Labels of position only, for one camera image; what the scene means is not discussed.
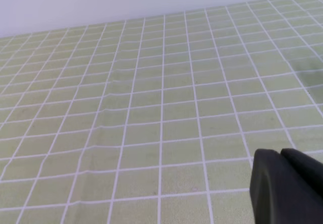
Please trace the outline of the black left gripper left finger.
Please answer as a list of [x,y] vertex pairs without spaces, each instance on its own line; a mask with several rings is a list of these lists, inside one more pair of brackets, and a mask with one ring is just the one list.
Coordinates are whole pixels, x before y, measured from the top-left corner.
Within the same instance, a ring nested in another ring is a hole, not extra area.
[[322,198],[280,152],[255,151],[249,193],[255,223],[322,223]]

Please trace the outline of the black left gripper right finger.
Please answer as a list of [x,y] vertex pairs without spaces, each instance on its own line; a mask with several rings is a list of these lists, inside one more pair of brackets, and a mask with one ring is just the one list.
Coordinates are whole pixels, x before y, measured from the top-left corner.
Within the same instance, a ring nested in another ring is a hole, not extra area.
[[284,148],[280,154],[307,185],[322,198],[322,163],[292,148]]

